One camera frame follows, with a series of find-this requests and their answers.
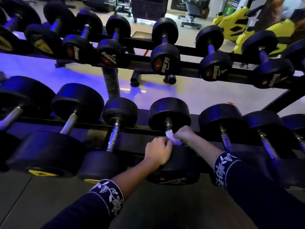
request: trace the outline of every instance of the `sleeve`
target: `sleeve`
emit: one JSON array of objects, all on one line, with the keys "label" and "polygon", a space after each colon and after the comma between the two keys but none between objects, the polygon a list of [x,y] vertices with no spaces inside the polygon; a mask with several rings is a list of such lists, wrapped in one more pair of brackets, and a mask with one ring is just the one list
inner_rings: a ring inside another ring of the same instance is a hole
[{"label": "sleeve", "polygon": [[299,228],[305,204],[230,153],[215,161],[216,184],[227,190],[258,228]]},{"label": "sleeve", "polygon": [[108,228],[123,204],[120,188],[113,181],[104,179],[63,209],[42,229]]}]

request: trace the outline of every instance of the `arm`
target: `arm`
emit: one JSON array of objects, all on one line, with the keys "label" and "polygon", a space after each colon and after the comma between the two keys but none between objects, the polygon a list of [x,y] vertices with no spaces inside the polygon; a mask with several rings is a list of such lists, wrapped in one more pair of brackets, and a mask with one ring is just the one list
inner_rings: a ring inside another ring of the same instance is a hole
[{"label": "arm", "polygon": [[101,180],[42,229],[108,228],[123,207],[124,199],[143,179],[169,160],[172,147],[171,140],[155,138],[147,144],[142,162],[112,180]]},{"label": "arm", "polygon": [[175,134],[214,169],[216,184],[226,189],[258,228],[298,228],[305,204],[237,157],[222,152],[193,133],[188,126]]}]

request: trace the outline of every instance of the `black poster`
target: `black poster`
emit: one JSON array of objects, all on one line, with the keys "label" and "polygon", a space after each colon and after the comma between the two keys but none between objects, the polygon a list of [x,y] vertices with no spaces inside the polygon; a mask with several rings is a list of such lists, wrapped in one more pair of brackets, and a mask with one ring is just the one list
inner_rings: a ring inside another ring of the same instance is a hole
[{"label": "black poster", "polygon": [[170,5],[170,8],[174,10],[187,11],[185,7],[185,3],[183,3],[182,0],[172,0],[172,4]]}]

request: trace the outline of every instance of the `hand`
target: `hand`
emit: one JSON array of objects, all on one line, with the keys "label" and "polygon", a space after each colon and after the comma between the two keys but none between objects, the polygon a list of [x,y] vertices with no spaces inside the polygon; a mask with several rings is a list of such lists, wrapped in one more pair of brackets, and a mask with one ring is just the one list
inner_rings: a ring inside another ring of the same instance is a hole
[{"label": "hand", "polygon": [[183,143],[187,144],[190,146],[190,143],[192,139],[194,138],[196,134],[194,131],[187,125],[183,126],[180,128],[174,135],[173,137],[176,139],[182,140]]},{"label": "hand", "polygon": [[148,142],[145,148],[144,160],[151,160],[157,168],[164,165],[169,159],[173,150],[173,142],[167,137],[156,137]]}]

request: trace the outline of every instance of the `person's left hand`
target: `person's left hand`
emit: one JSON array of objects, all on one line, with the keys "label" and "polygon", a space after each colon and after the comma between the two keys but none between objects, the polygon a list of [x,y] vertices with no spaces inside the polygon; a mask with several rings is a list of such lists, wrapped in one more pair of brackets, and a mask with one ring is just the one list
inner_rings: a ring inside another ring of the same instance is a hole
[{"label": "person's left hand", "polygon": [[151,160],[158,165],[164,165],[169,159],[173,150],[173,142],[167,137],[156,137],[148,142],[145,148],[144,160]]}]

